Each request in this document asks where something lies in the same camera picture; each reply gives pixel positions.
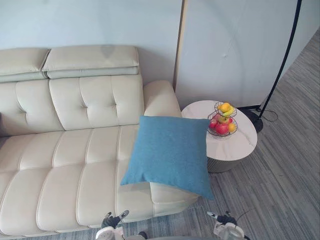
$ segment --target table base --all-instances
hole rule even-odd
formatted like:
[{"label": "table base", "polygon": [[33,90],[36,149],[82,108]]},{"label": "table base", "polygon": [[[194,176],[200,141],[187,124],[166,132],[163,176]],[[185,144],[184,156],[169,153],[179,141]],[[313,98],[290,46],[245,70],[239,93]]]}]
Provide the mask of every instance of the table base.
[{"label": "table base", "polygon": [[222,161],[208,157],[208,172],[209,173],[222,173],[234,168],[241,162],[242,159],[234,161]]}]

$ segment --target wall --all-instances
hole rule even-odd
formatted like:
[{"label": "wall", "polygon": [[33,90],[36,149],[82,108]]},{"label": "wall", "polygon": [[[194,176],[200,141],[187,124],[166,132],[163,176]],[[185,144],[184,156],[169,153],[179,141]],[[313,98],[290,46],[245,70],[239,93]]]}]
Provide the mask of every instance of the wall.
[{"label": "wall", "polygon": [[172,81],[181,0],[0,0],[0,49],[138,47],[144,83]]},{"label": "wall", "polygon": [[[286,69],[320,25],[320,1],[303,0]],[[180,106],[220,100],[260,105],[289,41],[295,0],[186,0],[176,94]]]}]

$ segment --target cream leather sofa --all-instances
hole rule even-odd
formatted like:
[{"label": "cream leather sofa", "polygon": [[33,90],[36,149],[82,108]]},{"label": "cream leather sofa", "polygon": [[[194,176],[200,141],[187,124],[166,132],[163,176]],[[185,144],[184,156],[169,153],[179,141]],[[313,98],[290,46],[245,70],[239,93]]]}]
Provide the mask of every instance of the cream leather sofa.
[{"label": "cream leather sofa", "polygon": [[198,196],[120,186],[139,116],[176,116],[167,81],[143,87],[132,46],[0,50],[0,239],[98,228],[180,212]]}]

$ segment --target yellow fruit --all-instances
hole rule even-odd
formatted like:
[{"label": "yellow fruit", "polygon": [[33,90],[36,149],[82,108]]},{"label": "yellow fruit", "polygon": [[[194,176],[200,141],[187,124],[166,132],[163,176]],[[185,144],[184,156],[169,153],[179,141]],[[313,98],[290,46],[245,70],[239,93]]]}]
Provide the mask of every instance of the yellow fruit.
[{"label": "yellow fruit", "polygon": [[222,114],[222,116],[224,117],[228,117],[230,116],[233,112],[234,112],[235,108],[233,106],[230,106],[230,110],[229,111],[226,111]]},{"label": "yellow fruit", "polygon": [[229,132],[233,133],[237,129],[237,125],[235,125],[234,123],[229,123],[228,128]]},{"label": "yellow fruit", "polygon": [[230,104],[225,102],[224,104],[218,106],[218,109],[223,113],[228,112],[230,110]]}]

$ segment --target orange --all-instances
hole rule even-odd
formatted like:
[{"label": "orange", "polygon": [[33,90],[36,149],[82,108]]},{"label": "orange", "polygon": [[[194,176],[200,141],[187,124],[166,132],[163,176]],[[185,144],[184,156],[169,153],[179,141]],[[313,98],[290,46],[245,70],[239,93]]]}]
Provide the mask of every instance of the orange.
[{"label": "orange", "polygon": [[229,132],[233,133],[237,129],[237,126],[234,123],[229,123],[228,128]]}]

